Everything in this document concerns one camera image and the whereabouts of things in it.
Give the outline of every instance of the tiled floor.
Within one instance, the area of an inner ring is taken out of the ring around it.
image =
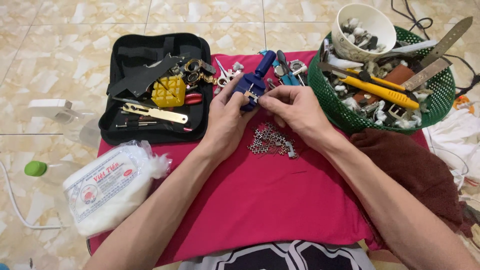
[[[409,28],[389,0],[3,0],[0,3],[0,160],[8,169],[24,217],[52,222],[46,186],[23,174],[30,160],[87,163],[95,149],[59,135],[59,126],[26,110],[36,98],[66,98],[77,108],[102,112],[106,102],[111,47],[126,34],[191,32],[205,38],[212,53],[255,54],[264,49],[316,50],[338,10],[351,2],[383,11]],[[394,7],[406,12],[402,0]],[[465,16],[474,25],[450,49],[480,72],[480,0],[410,0],[417,18],[433,18],[428,29],[440,38]],[[459,61],[457,85],[471,72]],[[469,93],[480,100],[480,86]],[[14,214],[6,189],[0,191],[0,262],[11,269],[80,268],[89,255],[84,239],[65,231],[31,231]]]

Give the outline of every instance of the green bottle cap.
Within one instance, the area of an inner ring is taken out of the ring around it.
[[[25,174],[29,176],[42,176],[47,171],[47,164],[41,161],[31,161],[25,165]]]

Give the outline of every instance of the cotton wool package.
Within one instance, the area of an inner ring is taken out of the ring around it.
[[[146,199],[151,180],[165,177],[171,160],[154,156],[147,141],[111,149],[63,182],[63,193],[83,236],[116,228]]]

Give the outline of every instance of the forearm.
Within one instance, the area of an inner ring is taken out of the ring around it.
[[[152,269],[217,160],[202,143],[102,243],[85,269]]]
[[[478,269],[458,237],[412,194],[340,134],[318,141],[321,152],[359,198],[392,251],[415,269]]]

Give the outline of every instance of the red cloth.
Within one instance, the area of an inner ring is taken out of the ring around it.
[[[286,53],[287,59],[310,63],[316,51]],[[254,71],[260,55],[213,55],[228,69],[236,61],[245,72]],[[274,77],[272,69],[266,77]],[[291,130],[298,160],[288,156],[254,155],[247,146],[253,130],[273,121],[264,110],[248,124],[238,149],[210,176],[189,208],[157,266],[247,245],[302,239],[317,243],[351,244],[366,239],[377,249],[373,234],[355,205],[355,195],[332,165],[305,146]],[[422,141],[422,135],[416,136]],[[153,146],[157,154],[169,153],[177,167],[198,142]],[[112,146],[102,141],[98,155]],[[109,232],[90,239],[94,253]]]

